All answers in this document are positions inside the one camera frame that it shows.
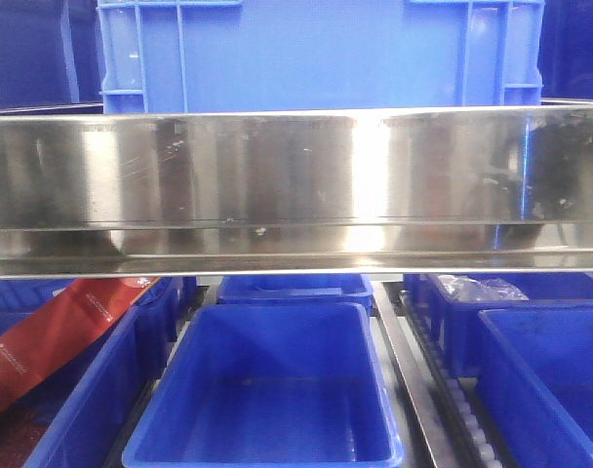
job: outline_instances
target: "metal bar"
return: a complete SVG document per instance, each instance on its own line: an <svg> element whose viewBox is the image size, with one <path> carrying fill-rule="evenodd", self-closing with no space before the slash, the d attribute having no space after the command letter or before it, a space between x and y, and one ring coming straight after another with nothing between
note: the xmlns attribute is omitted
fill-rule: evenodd
<svg viewBox="0 0 593 468"><path fill-rule="evenodd" d="M571 97L544 97L543 105L593 105L593 99L576 99Z"/></svg>
<svg viewBox="0 0 593 468"><path fill-rule="evenodd" d="M593 106L0 117L0 277L306 269L593 269Z"/></svg>
<svg viewBox="0 0 593 468"><path fill-rule="evenodd" d="M404 338L383 284L373 283L373 288L381 331L397 370L399 382L409 394L433 466L435 468L467 466L461 464L458 459L449 434L444 428L445 423L437 411L412 350Z"/></svg>
<svg viewBox="0 0 593 468"><path fill-rule="evenodd" d="M101 102L88 102L83 104L45 105L36 107L16 107L0 109L1 116L17 115L60 115L60 114L102 114Z"/></svg>

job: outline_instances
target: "crate handle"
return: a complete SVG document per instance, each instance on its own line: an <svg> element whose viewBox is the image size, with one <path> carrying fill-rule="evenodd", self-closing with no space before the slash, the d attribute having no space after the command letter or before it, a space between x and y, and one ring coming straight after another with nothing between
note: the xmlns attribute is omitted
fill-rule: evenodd
<svg viewBox="0 0 593 468"><path fill-rule="evenodd" d="M229 8L242 6L243 0L179 0L182 7Z"/></svg>

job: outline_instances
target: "blue plastic bin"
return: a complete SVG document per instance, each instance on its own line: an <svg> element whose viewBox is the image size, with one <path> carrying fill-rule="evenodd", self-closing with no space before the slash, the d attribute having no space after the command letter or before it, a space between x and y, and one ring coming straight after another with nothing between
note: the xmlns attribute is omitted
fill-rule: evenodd
<svg viewBox="0 0 593 468"><path fill-rule="evenodd" d="M143 360L149 343L136 327L140 312L131 309L113 331L16 403L49 425L24 466L102 466L140 390L154 378ZM0 312L0 334L28 315Z"/></svg>
<svg viewBox="0 0 593 468"><path fill-rule="evenodd" d="M98 102L96 0L0 0L0 109Z"/></svg>
<svg viewBox="0 0 593 468"><path fill-rule="evenodd" d="M542 0L99 0L106 112L539 103Z"/></svg>
<svg viewBox="0 0 593 468"><path fill-rule="evenodd" d="M371 313L373 287L367 275L241 275L223 278L219 304L287 304L354 302Z"/></svg>
<svg viewBox="0 0 593 468"><path fill-rule="evenodd" d="M429 275L428 313L431 335L438 340L446 368L453 377L476 376L483 352L478 313L486 309L529 305L593 304L593 278L585 273L495 273L466 275L475 280L501 278L518 287L529 300L458 302L448 295L437 275Z"/></svg>
<svg viewBox="0 0 593 468"><path fill-rule="evenodd" d="M593 467L593 307L481 313L478 392L522 468Z"/></svg>
<svg viewBox="0 0 593 468"><path fill-rule="evenodd" d="M539 66L545 96L593 99L593 0L546 2Z"/></svg>
<svg viewBox="0 0 593 468"><path fill-rule="evenodd" d="M0 280L0 309L26 311L39 308L73 280Z"/></svg>
<svg viewBox="0 0 593 468"><path fill-rule="evenodd" d="M216 305L193 319L123 463L391 468L402 456L362 306Z"/></svg>

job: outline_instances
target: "red packaging bag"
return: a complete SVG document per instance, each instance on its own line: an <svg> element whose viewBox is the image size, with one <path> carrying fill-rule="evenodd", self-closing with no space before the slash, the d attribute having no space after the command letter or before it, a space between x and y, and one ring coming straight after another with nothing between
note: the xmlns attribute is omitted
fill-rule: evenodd
<svg viewBox="0 0 593 468"><path fill-rule="evenodd" d="M107 332L158 280L76 280L3 333L0 413Z"/></svg>

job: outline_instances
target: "clear plastic bag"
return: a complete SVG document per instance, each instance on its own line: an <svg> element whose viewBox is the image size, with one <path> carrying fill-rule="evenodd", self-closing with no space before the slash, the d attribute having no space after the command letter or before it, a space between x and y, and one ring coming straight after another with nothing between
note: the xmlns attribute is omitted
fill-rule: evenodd
<svg viewBox="0 0 593 468"><path fill-rule="evenodd" d="M446 292L459 302L529 300L516 286L500 279L473 280L467 276L438 275Z"/></svg>

